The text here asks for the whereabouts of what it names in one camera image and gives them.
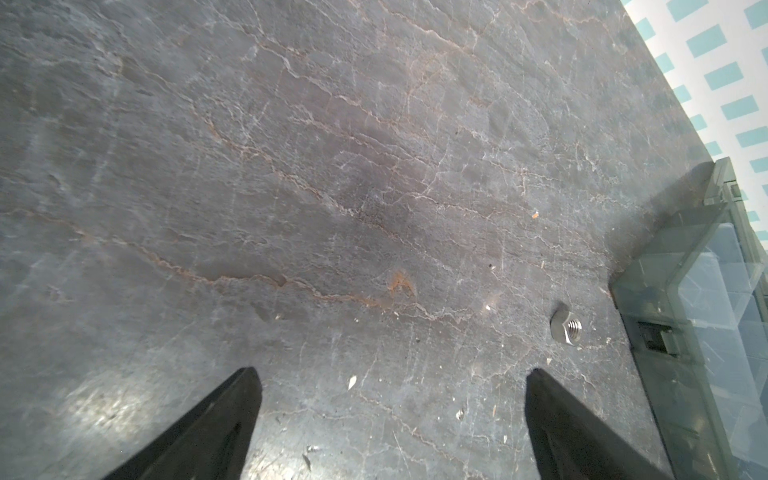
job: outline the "gray marble surface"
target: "gray marble surface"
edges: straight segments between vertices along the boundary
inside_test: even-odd
[[[607,285],[708,155],[618,0],[0,9],[4,478],[245,365],[244,478],[537,478],[536,366],[668,469]]]

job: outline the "blue rectangle pattern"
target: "blue rectangle pattern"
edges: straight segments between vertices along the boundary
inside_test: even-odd
[[[667,9],[672,14],[674,21],[679,22],[707,3],[707,0],[670,0],[667,2]]]
[[[694,115],[690,118],[690,122],[694,125],[694,128],[696,131],[703,130],[704,128],[707,128],[707,123],[704,121],[704,117],[699,115]]]
[[[736,135],[742,148],[752,147],[768,141],[768,127],[759,127]]]
[[[643,40],[648,41],[656,35],[654,28],[650,26],[650,22],[647,18],[643,18],[634,25],[637,27],[637,31],[640,32],[640,36]]]
[[[728,120],[733,120],[734,118],[753,114],[759,110],[757,107],[757,102],[755,101],[755,97],[752,95],[732,101],[729,104],[725,104],[720,107],[720,109],[723,111],[723,115],[725,115],[725,118]]]
[[[725,87],[742,78],[744,78],[744,74],[741,73],[741,68],[739,68],[739,64],[736,62],[729,63],[704,75],[704,80],[707,81],[712,90]]]
[[[712,28],[702,31],[700,34],[692,37],[686,41],[690,53],[694,55],[694,58],[700,57],[705,53],[714,50],[715,48],[724,45],[727,42],[723,30],[719,25],[715,25]]]
[[[744,9],[746,20],[754,30],[768,23],[768,0],[760,0],[754,5]]]
[[[656,64],[661,69],[661,73],[667,73],[670,70],[674,69],[674,65],[672,65],[672,61],[670,60],[670,56],[663,53],[656,57]]]
[[[685,85],[673,88],[672,92],[674,93],[674,96],[677,97],[677,101],[679,101],[681,104],[684,104],[690,100],[690,92],[687,88],[685,88]]]
[[[723,153],[723,150],[720,148],[720,145],[718,145],[716,141],[711,141],[708,144],[704,144],[704,147],[707,148],[707,151],[710,152],[710,155],[713,157]]]
[[[752,170],[754,170],[756,174],[761,174],[764,171],[768,171],[768,157],[751,160],[750,165],[752,165]]]

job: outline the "patterned backdrop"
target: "patterned backdrop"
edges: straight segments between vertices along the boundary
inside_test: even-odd
[[[622,3],[712,158],[731,158],[768,248],[768,0]]]

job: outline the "rust stain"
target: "rust stain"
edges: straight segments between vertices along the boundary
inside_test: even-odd
[[[408,278],[408,274],[402,272],[401,270],[397,270],[392,275],[392,279],[389,281],[388,288],[389,293],[393,296],[395,293],[397,293],[398,289],[405,292],[408,296],[416,296],[416,286],[413,284],[411,279]]]
[[[4,213],[2,215],[12,215],[12,214],[23,214],[26,217],[38,218],[49,223],[56,223],[56,224],[68,227],[69,229],[73,230],[77,235],[80,236],[80,240],[83,243],[95,243],[95,244],[112,243],[112,244],[121,245],[123,247],[130,247],[131,249],[134,249],[138,253],[143,255],[146,259],[148,259],[154,265],[164,270],[169,270],[173,273],[176,273],[181,278],[184,278],[185,280],[193,283],[203,283],[206,285],[214,286],[219,291],[221,291],[221,288],[225,287],[229,282],[232,282],[232,281],[262,280],[270,284],[277,290],[281,290],[282,288],[285,288],[287,286],[293,286],[297,289],[308,292],[312,297],[318,300],[321,300],[323,302],[334,302],[334,303],[354,302],[354,303],[359,303],[361,305],[364,305],[368,308],[377,308],[385,311],[388,310],[390,307],[389,305],[390,302],[386,301],[386,299],[378,300],[370,296],[363,296],[363,295],[358,295],[354,293],[353,294],[324,294],[317,291],[312,285],[310,285],[304,280],[287,278],[287,277],[284,277],[283,275],[279,275],[277,278],[272,278],[271,276],[255,273],[252,276],[219,275],[216,278],[209,279],[204,276],[198,275],[193,270],[184,268],[183,266],[174,265],[171,262],[165,260],[163,257],[160,257],[159,255],[157,255],[155,252],[152,252],[137,243],[126,242],[125,240],[121,240],[117,237],[112,237],[109,239],[95,237],[93,235],[90,235],[89,233],[84,232],[83,230],[81,230],[80,228],[78,228],[72,223],[69,223],[64,220],[59,220],[57,218],[53,218],[45,214],[41,214],[33,210],[17,208],[15,210],[12,210],[8,213]],[[411,283],[408,277],[402,272],[396,272],[395,276],[392,278],[392,282],[390,282],[389,284],[389,290],[392,293],[392,295],[394,295],[395,291],[398,288],[403,288],[405,292],[408,293],[410,296],[415,295],[415,287],[413,286],[413,283]]]

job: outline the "hex nut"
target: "hex nut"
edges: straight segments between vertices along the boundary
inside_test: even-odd
[[[581,322],[566,306],[560,306],[549,322],[552,338],[566,345],[576,346],[581,337]]]

